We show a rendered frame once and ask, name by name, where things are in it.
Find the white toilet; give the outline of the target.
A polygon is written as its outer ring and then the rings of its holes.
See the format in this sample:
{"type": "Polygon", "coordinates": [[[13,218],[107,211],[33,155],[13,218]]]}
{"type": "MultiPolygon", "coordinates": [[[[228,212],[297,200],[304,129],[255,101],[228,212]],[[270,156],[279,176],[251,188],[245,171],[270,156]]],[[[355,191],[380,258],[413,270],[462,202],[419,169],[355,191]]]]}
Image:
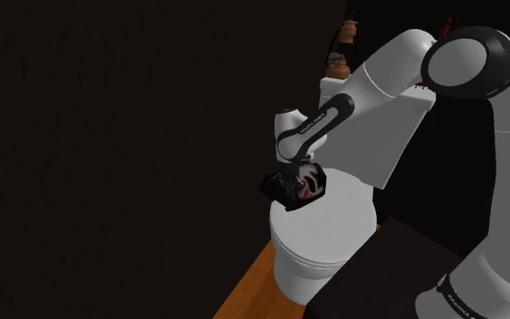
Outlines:
{"type": "Polygon", "coordinates": [[[272,203],[274,278],[288,299],[306,305],[374,233],[372,191],[385,188],[435,101],[431,90],[410,87],[345,121],[316,151],[327,176],[325,195],[291,212],[272,203]]]}

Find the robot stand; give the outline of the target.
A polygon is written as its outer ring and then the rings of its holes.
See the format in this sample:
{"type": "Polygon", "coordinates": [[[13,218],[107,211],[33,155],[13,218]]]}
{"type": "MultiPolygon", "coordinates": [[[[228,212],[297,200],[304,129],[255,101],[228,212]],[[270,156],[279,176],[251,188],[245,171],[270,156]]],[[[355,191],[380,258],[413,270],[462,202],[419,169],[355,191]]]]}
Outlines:
{"type": "Polygon", "coordinates": [[[418,319],[416,297],[461,261],[391,217],[311,299],[302,319],[418,319]]]}

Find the red spiky object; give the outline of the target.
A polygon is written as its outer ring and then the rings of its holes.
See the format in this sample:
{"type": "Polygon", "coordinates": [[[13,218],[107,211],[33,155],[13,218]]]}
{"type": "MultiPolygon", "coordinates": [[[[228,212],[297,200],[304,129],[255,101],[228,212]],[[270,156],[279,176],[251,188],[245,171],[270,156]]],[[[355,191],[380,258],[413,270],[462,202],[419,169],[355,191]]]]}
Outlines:
{"type": "MultiPolygon", "coordinates": [[[[447,19],[447,21],[445,22],[445,24],[439,29],[439,31],[438,31],[438,39],[440,39],[442,37],[445,37],[448,34],[452,22],[453,22],[453,20],[452,20],[452,17],[450,16],[447,19]]],[[[426,89],[427,88],[427,84],[425,82],[418,82],[418,83],[415,84],[415,87],[416,88],[419,87],[421,89],[426,89]]]]}

